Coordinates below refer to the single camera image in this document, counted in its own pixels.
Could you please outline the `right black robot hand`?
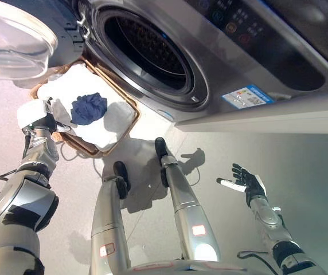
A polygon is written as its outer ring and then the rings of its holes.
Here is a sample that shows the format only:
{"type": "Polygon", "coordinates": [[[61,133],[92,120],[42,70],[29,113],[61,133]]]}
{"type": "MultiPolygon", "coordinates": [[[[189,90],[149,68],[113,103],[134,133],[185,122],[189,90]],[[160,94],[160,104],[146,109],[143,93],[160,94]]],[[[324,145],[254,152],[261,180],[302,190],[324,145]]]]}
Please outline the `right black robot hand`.
{"type": "Polygon", "coordinates": [[[267,197],[265,186],[258,175],[251,174],[239,164],[232,164],[234,181],[229,179],[217,178],[216,182],[227,188],[245,193],[246,204],[251,207],[251,200],[254,197],[267,197]]]}

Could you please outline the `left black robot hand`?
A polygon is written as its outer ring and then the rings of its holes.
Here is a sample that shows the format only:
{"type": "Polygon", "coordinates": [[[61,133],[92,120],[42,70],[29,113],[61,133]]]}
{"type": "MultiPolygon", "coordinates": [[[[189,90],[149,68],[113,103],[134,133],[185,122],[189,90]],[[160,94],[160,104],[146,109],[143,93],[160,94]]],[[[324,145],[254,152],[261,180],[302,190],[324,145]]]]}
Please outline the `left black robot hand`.
{"type": "Polygon", "coordinates": [[[17,121],[26,134],[35,129],[46,129],[50,133],[68,132],[77,127],[72,123],[71,114],[59,99],[33,99],[17,110],[17,121]]]}

